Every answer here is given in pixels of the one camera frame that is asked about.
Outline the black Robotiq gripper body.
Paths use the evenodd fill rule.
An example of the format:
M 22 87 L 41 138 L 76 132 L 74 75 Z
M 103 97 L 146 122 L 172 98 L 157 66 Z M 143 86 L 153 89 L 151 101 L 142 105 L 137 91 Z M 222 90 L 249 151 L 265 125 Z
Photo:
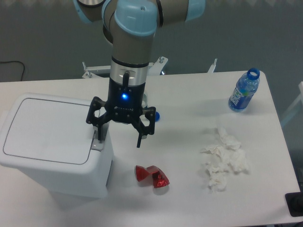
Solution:
M 145 84 L 124 87 L 112 79 L 109 80 L 108 99 L 105 109 L 115 122 L 138 122 L 143 113 L 142 100 Z

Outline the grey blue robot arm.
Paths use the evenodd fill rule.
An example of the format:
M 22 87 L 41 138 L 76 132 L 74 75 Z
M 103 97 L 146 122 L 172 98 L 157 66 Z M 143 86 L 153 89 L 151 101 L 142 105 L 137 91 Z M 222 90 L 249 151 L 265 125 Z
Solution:
M 86 23 L 102 21 L 112 44 L 107 101 L 94 97 L 86 118 L 103 136 L 109 121 L 131 124 L 138 138 L 154 134 L 156 108 L 143 108 L 152 43 L 156 30 L 202 16 L 204 0 L 76 0 L 74 6 Z

